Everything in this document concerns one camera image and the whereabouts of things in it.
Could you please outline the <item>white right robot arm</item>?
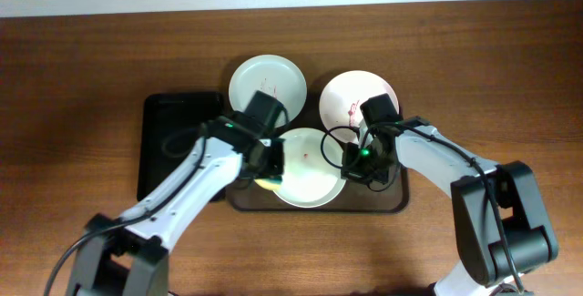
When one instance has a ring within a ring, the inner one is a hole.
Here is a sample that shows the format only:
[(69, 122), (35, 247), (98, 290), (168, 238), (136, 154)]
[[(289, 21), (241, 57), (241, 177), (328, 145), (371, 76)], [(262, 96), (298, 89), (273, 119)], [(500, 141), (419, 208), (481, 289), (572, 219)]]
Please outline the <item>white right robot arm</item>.
[(499, 164), (461, 148), (420, 117), (404, 119), (387, 95), (361, 106), (363, 123), (341, 173), (386, 183), (391, 166), (410, 168), (450, 198), (459, 262), (433, 295), (527, 295), (522, 276), (554, 260), (558, 242), (532, 169)]

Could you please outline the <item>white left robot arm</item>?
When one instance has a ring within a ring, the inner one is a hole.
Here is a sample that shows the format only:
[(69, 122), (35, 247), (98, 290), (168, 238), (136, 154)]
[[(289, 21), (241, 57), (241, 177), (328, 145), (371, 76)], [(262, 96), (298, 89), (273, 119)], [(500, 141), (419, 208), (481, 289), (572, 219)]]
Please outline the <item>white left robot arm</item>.
[(190, 153), (153, 191), (116, 219), (97, 214), (67, 254), (75, 261), (68, 295), (168, 295), (169, 256), (203, 208), (237, 179), (283, 172), (275, 137), (285, 106), (257, 91), (243, 111), (199, 126)]

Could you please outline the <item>yellow green sponge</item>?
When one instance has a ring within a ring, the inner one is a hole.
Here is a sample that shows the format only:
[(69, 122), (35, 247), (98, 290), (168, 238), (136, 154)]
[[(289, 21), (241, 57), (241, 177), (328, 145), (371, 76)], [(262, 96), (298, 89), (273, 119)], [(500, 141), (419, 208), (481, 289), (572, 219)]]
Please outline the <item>yellow green sponge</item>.
[(276, 176), (271, 178), (255, 179), (254, 182), (263, 189), (274, 191), (281, 187), (282, 177)]

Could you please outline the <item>white plate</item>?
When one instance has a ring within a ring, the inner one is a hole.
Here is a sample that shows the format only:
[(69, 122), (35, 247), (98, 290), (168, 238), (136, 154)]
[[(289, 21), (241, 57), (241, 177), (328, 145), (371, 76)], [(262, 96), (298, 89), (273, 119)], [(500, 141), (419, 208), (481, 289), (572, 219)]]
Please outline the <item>white plate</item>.
[(284, 169), (281, 185), (274, 190), (284, 202), (298, 208), (317, 208), (335, 199), (346, 181), (341, 171), (321, 152), (324, 133), (314, 128), (295, 128), (281, 135)]

